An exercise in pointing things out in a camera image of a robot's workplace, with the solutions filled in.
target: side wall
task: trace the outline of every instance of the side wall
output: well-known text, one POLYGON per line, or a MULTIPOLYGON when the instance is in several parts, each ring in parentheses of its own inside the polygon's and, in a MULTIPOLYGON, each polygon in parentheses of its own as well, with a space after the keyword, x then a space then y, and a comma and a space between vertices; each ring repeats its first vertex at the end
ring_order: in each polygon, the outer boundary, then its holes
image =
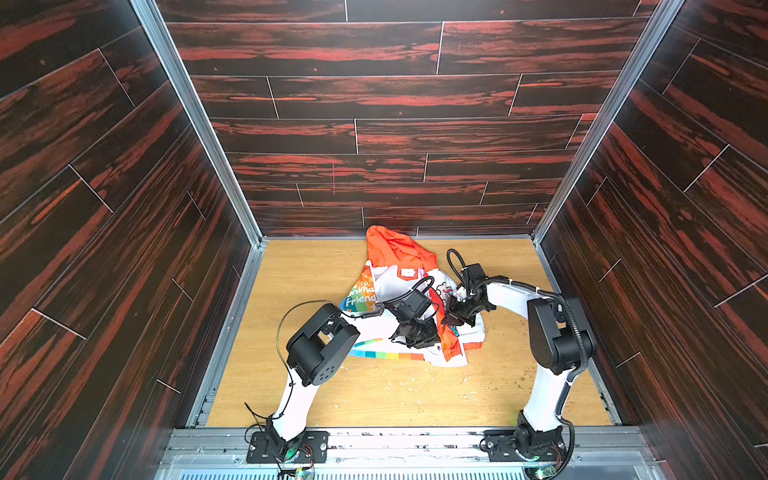
POLYGON ((128 0, 0 18, 0 477, 148 478, 250 251, 128 0))
POLYGON ((530 233, 657 0, 157 0, 270 236, 530 233))
POLYGON ((768 476, 767 19, 688 0, 542 242, 678 479, 768 476))

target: black mounting plate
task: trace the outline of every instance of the black mounting plate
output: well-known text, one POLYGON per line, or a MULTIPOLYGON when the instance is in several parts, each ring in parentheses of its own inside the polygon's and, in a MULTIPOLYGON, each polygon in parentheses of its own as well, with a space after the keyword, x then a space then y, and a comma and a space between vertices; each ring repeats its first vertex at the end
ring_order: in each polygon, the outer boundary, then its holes
MULTIPOLYGON (((480 449, 488 453, 491 462, 530 462, 522 458, 515 448, 515 430, 487 430, 480 441, 480 449)), ((556 458, 540 458, 536 462, 554 462, 556 458)))
MULTIPOLYGON (((317 432, 314 430, 311 432, 304 432, 304 437, 301 443, 302 445, 310 447, 313 463, 326 462, 326 458, 328 457, 328 432, 317 432)), ((275 463, 275 458, 266 452, 266 444, 266 432, 255 431, 250 437, 248 455, 246 455, 245 458, 246 463, 275 463)), ((296 457, 286 465, 291 465, 293 463, 310 463, 310 456, 303 452, 302 449, 299 449, 296 457)))

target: wooden table surface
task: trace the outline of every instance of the wooden table surface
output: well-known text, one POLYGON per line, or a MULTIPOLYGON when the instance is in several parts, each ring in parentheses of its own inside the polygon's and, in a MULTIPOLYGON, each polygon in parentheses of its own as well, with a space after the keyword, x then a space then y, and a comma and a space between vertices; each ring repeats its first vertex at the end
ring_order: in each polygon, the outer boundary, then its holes
MULTIPOLYGON (((479 262, 489 276, 506 275, 551 288, 527 239, 419 240, 437 254, 448 248, 466 263, 479 262)), ((306 300, 338 304, 366 261, 364 240, 271 240, 237 334, 208 426, 253 423, 243 402, 260 415, 275 412, 286 371, 275 350, 277 325, 285 312, 306 300)), ((280 348, 320 307, 301 306, 283 324, 280 348)), ((310 410, 310 426, 498 426, 514 425, 528 401, 536 362, 526 320, 507 310, 482 314, 486 340, 467 352, 469 365, 437 368, 414 360, 348 357, 323 385, 310 410)), ((575 425, 610 425, 588 372, 576 381, 564 417, 575 425)))

